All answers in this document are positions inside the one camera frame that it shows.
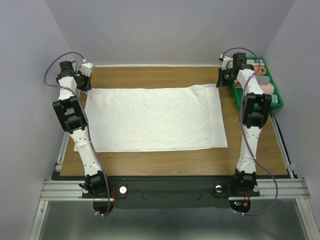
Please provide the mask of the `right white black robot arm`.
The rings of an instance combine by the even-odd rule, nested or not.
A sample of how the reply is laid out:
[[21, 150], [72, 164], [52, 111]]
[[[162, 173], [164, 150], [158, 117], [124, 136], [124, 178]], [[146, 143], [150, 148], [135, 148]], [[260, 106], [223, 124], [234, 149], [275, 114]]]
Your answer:
[[242, 87], [239, 112], [241, 149], [230, 189], [235, 195], [257, 192], [257, 148], [262, 128], [268, 120], [272, 96], [261, 89], [255, 69], [247, 63], [244, 52], [235, 53], [232, 57], [221, 54], [219, 60], [222, 66], [218, 70], [217, 87], [230, 86], [235, 80]]

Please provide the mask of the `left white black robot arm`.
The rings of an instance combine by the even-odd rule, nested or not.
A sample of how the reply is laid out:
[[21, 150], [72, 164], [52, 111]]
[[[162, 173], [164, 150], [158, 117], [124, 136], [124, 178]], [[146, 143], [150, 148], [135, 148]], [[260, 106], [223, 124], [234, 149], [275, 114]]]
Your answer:
[[109, 198], [111, 184], [98, 160], [89, 129], [89, 120], [76, 91], [92, 89], [91, 77], [95, 65], [82, 59], [79, 70], [70, 61], [59, 63], [60, 73], [56, 81], [60, 88], [59, 97], [52, 103], [62, 129], [72, 138], [83, 164], [85, 182], [80, 187], [88, 193]]

